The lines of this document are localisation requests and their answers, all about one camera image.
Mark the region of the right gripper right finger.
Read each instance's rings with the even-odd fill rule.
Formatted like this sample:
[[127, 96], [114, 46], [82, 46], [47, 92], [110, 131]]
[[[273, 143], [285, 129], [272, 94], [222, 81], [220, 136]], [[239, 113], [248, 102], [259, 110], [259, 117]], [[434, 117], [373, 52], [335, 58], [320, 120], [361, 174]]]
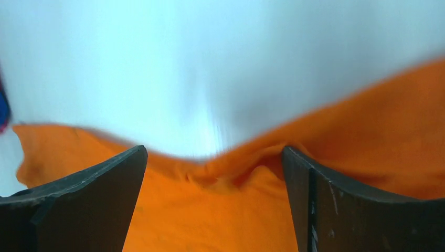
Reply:
[[444, 251], [444, 199], [380, 190], [290, 146], [282, 165], [299, 251]]

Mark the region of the orange t-shirt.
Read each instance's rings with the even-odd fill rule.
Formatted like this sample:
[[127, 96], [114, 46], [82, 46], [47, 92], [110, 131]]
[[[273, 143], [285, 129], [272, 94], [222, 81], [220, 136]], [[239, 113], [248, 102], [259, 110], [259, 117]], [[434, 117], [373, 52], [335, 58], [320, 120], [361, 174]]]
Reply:
[[[28, 189], [128, 148], [54, 124], [13, 127]], [[384, 80], [205, 162], [147, 151], [122, 251], [299, 251], [282, 151], [290, 146], [359, 182], [444, 199], [444, 58]]]

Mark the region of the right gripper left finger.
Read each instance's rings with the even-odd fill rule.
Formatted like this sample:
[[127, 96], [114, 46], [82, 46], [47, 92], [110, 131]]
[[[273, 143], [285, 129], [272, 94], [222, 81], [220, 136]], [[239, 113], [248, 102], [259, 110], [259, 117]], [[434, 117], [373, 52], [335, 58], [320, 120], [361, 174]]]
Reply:
[[1, 251], [122, 251], [147, 164], [144, 146], [1, 198]]

